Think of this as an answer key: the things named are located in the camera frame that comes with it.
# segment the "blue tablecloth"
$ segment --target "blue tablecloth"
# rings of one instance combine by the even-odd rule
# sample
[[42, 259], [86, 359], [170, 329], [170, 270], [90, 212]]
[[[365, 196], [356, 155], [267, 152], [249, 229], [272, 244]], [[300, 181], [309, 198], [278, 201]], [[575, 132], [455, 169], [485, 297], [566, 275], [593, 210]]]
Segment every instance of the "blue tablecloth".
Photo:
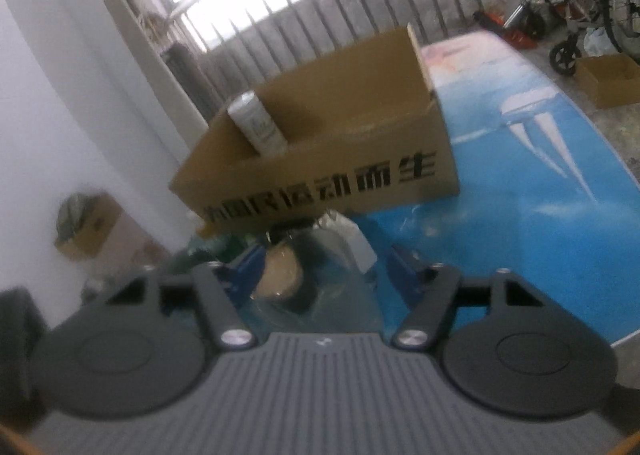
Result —
[[[426, 47], [460, 196], [356, 221], [391, 244], [488, 275], [508, 267], [613, 342], [640, 328], [640, 191], [558, 88], [494, 35]], [[407, 313], [379, 262], [386, 332]], [[473, 313], [460, 313], [459, 323]]]

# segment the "ribbed gray surface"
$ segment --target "ribbed gray surface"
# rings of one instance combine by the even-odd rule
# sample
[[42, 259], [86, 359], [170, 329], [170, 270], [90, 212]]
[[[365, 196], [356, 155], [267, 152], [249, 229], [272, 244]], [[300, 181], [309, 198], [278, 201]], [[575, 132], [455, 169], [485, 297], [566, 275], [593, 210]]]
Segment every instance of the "ribbed gray surface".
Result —
[[125, 422], [54, 412], [32, 440], [47, 455], [602, 455], [621, 436], [595, 413], [553, 423], [492, 414], [430, 358], [375, 334], [272, 334], [223, 356], [167, 409]]

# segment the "silver screw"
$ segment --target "silver screw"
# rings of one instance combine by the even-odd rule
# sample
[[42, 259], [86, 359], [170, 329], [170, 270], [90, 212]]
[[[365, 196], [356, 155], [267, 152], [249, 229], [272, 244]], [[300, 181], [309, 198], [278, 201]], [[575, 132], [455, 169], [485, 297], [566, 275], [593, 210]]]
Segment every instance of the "silver screw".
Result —
[[419, 347], [424, 345], [428, 339], [429, 336], [426, 332], [416, 329], [403, 330], [398, 335], [398, 342], [407, 347]]
[[247, 345], [254, 339], [254, 336], [244, 329], [229, 329], [225, 330], [220, 336], [220, 339], [225, 345], [230, 347], [242, 347]]

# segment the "white can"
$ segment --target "white can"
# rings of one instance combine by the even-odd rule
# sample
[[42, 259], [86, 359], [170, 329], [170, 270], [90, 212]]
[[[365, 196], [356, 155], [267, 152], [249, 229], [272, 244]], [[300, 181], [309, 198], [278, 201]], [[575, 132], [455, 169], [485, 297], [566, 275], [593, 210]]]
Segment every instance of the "white can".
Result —
[[287, 140], [253, 91], [239, 95], [226, 112], [261, 156], [274, 158], [287, 151]]

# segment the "concrete floor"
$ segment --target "concrete floor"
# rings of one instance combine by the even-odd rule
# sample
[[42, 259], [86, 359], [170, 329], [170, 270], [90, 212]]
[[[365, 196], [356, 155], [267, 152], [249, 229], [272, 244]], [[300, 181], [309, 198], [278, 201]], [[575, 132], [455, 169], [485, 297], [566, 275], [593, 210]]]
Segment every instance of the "concrete floor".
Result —
[[[538, 48], [523, 51], [523, 55], [582, 109], [616, 149], [629, 170], [640, 180], [640, 104], [597, 109], [573, 77], [555, 73], [549, 65], [549, 50], [563, 40], [565, 35], [564, 29], [558, 29]], [[625, 387], [640, 389], [640, 333], [617, 345], [616, 353], [619, 362], [618, 382]]]

